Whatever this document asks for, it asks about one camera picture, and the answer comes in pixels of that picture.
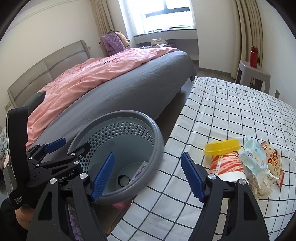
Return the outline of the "person's left hand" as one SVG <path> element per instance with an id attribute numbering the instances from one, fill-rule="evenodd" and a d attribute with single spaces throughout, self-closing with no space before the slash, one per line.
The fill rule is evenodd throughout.
<path id="1" fill-rule="evenodd" d="M 15 214 L 20 226 L 28 230 L 32 221 L 32 217 L 34 215 L 34 209 L 27 206 L 22 206 L 19 209 L 15 210 Z"/>

